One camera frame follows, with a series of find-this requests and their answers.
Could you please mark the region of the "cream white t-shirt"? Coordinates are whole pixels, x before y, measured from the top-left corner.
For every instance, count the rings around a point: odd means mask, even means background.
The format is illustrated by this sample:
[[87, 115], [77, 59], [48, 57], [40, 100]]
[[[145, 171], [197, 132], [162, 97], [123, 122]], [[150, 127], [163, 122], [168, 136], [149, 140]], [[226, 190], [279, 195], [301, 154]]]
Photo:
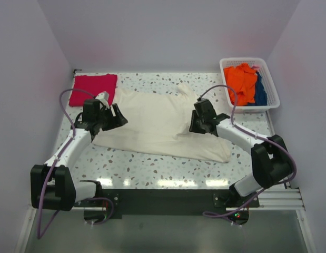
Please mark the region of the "cream white t-shirt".
[[125, 151], [229, 162], [231, 151], [224, 139], [189, 131], [196, 101], [197, 94], [187, 85], [180, 85], [177, 95], [118, 87], [114, 103], [128, 123], [100, 132], [93, 144]]

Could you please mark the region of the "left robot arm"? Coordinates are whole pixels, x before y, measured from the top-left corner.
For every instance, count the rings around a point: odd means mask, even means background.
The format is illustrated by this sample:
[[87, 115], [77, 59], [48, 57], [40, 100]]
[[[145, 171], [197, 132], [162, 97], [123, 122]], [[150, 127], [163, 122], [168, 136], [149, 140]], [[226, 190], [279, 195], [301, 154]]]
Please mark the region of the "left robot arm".
[[71, 170], [99, 132], [128, 123], [116, 103], [107, 106], [88, 99], [83, 111], [71, 122], [71, 130], [60, 149], [44, 164], [31, 169], [31, 203], [34, 208], [70, 211], [85, 200], [97, 207], [103, 202], [102, 186], [96, 180], [75, 182]]

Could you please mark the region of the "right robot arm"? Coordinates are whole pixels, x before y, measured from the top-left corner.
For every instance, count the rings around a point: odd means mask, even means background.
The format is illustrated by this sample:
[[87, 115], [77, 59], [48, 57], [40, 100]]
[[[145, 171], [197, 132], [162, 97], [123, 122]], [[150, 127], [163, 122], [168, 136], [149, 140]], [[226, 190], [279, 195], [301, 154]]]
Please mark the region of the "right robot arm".
[[227, 114], [216, 114], [209, 100], [199, 98], [194, 104], [189, 131], [231, 141], [251, 156], [252, 172], [229, 187], [228, 202], [241, 207], [258, 190], [295, 176], [297, 168], [279, 135], [258, 134], [232, 120]]

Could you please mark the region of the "folded red t-shirt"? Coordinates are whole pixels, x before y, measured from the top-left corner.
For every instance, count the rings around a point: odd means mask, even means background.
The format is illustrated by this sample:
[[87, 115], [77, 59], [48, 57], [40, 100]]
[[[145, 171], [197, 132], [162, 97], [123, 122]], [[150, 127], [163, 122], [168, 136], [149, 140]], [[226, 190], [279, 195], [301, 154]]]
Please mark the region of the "folded red t-shirt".
[[[75, 77], [73, 88], [85, 90], [94, 96], [97, 96], [101, 92], [106, 91], [109, 94], [108, 103], [112, 104], [115, 96], [116, 85], [116, 74], [105, 74], [97, 76], [79, 75]], [[84, 92], [73, 91], [69, 100], [69, 106], [83, 106], [84, 101], [91, 98], [91, 96]]]

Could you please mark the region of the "orange t-shirt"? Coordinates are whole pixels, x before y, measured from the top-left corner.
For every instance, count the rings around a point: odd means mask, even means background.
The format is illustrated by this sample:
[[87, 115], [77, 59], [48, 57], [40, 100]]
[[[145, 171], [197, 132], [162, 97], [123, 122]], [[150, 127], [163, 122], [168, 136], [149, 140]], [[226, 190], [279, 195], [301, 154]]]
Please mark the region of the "orange t-shirt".
[[247, 106], [255, 103], [255, 85], [258, 79], [255, 69], [249, 67], [247, 63], [242, 63], [236, 67], [226, 67], [224, 68], [224, 77], [226, 85], [237, 94], [236, 99], [234, 92], [228, 89], [232, 104]]

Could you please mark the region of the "blue t-shirt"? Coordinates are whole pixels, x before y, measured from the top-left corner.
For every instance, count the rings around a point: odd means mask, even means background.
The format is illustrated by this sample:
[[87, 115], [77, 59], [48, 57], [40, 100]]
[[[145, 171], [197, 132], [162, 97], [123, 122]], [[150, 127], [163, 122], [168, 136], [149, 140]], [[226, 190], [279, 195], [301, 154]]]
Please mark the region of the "blue t-shirt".
[[248, 106], [267, 106], [268, 97], [262, 84], [262, 76], [259, 74], [259, 72], [256, 72], [256, 74], [257, 81], [255, 83], [254, 103], [248, 103]]

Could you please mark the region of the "white plastic laundry basket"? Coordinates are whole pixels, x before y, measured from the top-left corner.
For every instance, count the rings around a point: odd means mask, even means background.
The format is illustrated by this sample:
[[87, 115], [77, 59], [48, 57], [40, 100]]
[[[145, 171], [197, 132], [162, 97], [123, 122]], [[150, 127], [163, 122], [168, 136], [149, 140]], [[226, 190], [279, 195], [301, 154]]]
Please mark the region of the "white plastic laundry basket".
[[246, 63], [249, 67], [256, 66], [256, 69], [260, 76], [262, 77], [261, 83], [267, 94], [267, 105], [265, 106], [237, 106], [235, 108], [235, 113], [264, 113], [270, 109], [276, 109], [280, 106], [280, 100], [276, 87], [272, 80], [272, 76], [268, 69], [266, 62], [257, 57], [229, 57], [220, 60], [220, 70], [222, 74], [222, 81], [224, 85], [226, 84], [224, 68], [231, 66], [238, 66], [242, 63]]

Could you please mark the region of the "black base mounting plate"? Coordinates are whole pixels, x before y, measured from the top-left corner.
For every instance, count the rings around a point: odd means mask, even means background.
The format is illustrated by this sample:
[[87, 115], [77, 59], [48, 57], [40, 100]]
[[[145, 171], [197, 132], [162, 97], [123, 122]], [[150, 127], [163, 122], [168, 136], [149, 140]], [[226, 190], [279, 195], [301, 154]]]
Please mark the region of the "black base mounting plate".
[[114, 203], [115, 219], [123, 215], [200, 216], [204, 211], [225, 213], [251, 199], [233, 197], [229, 190], [213, 189], [103, 189]]

